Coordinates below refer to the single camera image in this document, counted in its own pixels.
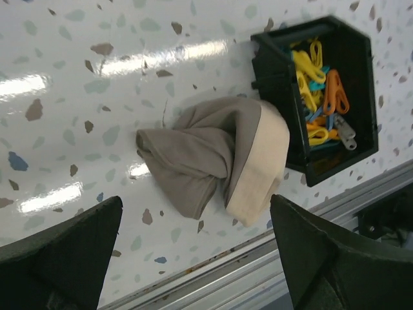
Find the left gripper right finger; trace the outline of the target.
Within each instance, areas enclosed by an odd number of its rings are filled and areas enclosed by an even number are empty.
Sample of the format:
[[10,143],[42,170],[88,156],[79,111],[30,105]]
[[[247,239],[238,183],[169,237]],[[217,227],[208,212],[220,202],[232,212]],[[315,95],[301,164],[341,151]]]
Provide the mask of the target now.
[[274,194],[270,214],[294,309],[412,309],[412,251]]

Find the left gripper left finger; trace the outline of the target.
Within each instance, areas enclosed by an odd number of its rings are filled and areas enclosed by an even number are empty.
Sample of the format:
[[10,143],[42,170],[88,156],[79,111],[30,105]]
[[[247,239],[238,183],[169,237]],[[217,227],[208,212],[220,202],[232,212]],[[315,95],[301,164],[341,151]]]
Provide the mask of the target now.
[[123,202],[113,196],[1,247],[1,309],[97,309]]

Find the grey underwear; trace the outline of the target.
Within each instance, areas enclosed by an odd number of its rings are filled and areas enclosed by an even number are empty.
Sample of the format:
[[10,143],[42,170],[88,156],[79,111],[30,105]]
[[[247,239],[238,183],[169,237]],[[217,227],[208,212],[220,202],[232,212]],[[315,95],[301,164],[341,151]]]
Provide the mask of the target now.
[[226,97],[189,107],[169,129],[140,129],[137,153],[178,213],[200,219],[217,188],[244,226],[269,206],[283,179],[290,143],[271,103]]

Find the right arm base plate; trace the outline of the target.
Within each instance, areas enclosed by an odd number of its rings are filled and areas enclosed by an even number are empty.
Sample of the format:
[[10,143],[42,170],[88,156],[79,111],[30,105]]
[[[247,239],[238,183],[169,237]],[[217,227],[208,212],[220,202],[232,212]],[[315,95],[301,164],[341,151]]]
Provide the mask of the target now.
[[373,240],[394,237],[402,246],[412,233],[412,192],[397,191],[359,211],[358,231]]

